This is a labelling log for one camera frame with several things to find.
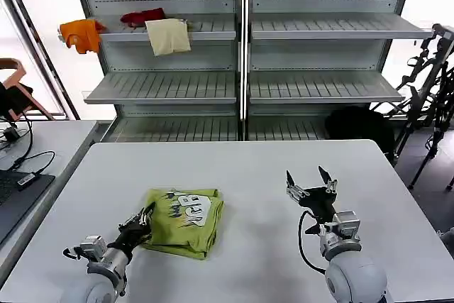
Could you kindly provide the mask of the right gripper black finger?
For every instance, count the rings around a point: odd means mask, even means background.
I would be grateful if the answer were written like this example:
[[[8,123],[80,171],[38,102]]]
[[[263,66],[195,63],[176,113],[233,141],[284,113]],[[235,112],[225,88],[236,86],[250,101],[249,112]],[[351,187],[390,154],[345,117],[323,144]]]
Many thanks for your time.
[[[301,200],[306,199],[309,196],[309,193],[301,188],[299,185],[296,185],[293,177],[290,172],[286,171],[287,177],[287,194],[296,202],[299,203]]]
[[[337,193],[336,187],[338,184],[338,180],[333,179],[329,175],[329,173],[326,170],[324,170],[321,166],[318,166],[318,169],[319,169],[319,174],[323,180],[323,183],[325,184],[326,192],[329,194],[336,194]]]

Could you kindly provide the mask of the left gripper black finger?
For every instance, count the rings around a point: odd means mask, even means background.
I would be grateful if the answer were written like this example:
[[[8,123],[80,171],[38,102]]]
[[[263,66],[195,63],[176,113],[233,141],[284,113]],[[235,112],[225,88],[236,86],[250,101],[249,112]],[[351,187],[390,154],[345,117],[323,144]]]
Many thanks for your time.
[[[155,209],[155,203],[151,203],[140,210],[139,213],[139,224],[141,226],[149,226],[151,222],[151,216]]]
[[[138,224],[149,224],[153,211],[155,209],[155,202],[144,206],[134,217],[133,221]]]

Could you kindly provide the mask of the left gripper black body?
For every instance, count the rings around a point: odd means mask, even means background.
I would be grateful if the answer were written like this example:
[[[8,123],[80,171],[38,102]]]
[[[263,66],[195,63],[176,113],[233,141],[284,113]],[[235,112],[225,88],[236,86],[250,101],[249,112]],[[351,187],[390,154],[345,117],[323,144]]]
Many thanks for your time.
[[[132,251],[136,246],[141,244],[150,234],[150,226],[141,226],[130,218],[124,224],[118,227],[119,235],[108,248],[115,248],[122,251]]]

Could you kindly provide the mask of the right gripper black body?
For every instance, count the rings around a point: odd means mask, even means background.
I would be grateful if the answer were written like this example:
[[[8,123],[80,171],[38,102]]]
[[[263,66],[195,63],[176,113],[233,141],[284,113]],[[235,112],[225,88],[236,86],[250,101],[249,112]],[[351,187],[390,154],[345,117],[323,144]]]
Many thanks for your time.
[[[337,192],[327,191],[326,187],[313,187],[305,189],[304,196],[299,200],[299,205],[310,209],[319,224],[331,223],[336,210],[333,203]]]

